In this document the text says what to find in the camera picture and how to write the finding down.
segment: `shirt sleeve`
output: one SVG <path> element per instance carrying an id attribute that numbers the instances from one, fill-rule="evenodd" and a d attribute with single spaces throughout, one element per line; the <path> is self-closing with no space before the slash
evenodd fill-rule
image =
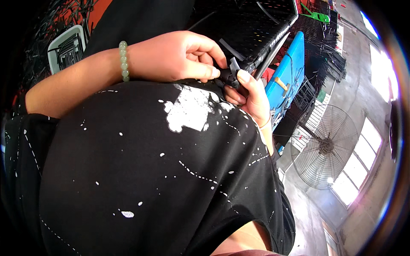
<path id="1" fill-rule="evenodd" d="M 25 93 L 16 101 L 5 124 L 5 190 L 2 201 L 13 223 L 42 244 L 38 198 L 43 165 L 59 119 L 28 114 Z"/>

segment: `wall fan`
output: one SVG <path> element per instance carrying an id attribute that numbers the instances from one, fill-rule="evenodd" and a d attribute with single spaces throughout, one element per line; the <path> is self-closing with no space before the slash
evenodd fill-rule
<path id="1" fill-rule="evenodd" d="M 346 112 L 316 105 L 302 117 L 291 138 L 291 155 L 299 177 L 309 186 L 330 189 L 353 153 L 358 133 Z"/>

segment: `black plastic chair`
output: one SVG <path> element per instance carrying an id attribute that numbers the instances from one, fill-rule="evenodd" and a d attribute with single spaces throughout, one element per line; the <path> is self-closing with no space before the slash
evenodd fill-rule
<path id="1" fill-rule="evenodd" d="M 221 80 L 237 88 L 239 68 L 259 79 L 297 18 L 294 0 L 197 0 L 188 30 L 219 44 L 230 65 Z"/>

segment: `black plastic strip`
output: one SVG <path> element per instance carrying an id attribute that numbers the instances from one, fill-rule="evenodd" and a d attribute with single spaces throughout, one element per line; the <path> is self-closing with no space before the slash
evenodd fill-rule
<path id="1" fill-rule="evenodd" d="M 191 31 L 194 27 L 196 27 L 199 23 L 203 22 L 204 20 L 206 20 L 207 18 L 209 18 L 209 16 L 211 16 L 212 14 L 216 13 L 216 11 L 211 12 L 210 14 L 208 14 L 207 16 L 203 17 L 202 19 L 200 19 L 197 23 L 193 24 L 189 29 L 187 29 L 188 31 Z"/>
<path id="2" fill-rule="evenodd" d="M 219 42 L 230 52 L 233 54 L 233 56 L 235 56 L 238 60 L 240 61 L 244 61 L 245 57 L 240 54 L 239 52 L 237 52 L 234 48 L 232 48 L 227 42 L 225 42 L 225 40 L 223 40 L 222 38 L 219 39 Z"/>
<path id="3" fill-rule="evenodd" d="M 277 19 L 275 19 L 274 17 L 272 17 L 266 10 L 265 8 L 263 8 L 263 6 L 259 3 L 259 1 L 256 1 L 256 3 L 258 4 L 259 8 L 269 17 L 271 18 L 271 20 L 273 20 L 276 24 L 279 24 L 279 21 Z"/>

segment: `skin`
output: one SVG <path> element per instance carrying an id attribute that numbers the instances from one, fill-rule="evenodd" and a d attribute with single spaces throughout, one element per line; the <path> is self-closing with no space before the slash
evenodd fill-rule
<path id="1" fill-rule="evenodd" d="M 213 60 L 227 68 L 220 47 L 211 39 L 189 31 L 176 31 L 127 47 L 128 70 L 133 79 L 172 82 L 195 78 L 206 82 L 220 76 Z M 269 153 L 273 153 L 269 102 L 261 80 L 249 73 L 237 74 L 242 87 L 225 87 L 226 99 L 249 113 L 261 130 Z M 91 55 L 31 88 L 25 96 L 29 114 L 64 117 L 94 93 L 122 81 L 118 48 Z M 212 255 L 271 255 L 270 240 L 263 227 L 249 222 L 223 241 Z"/>

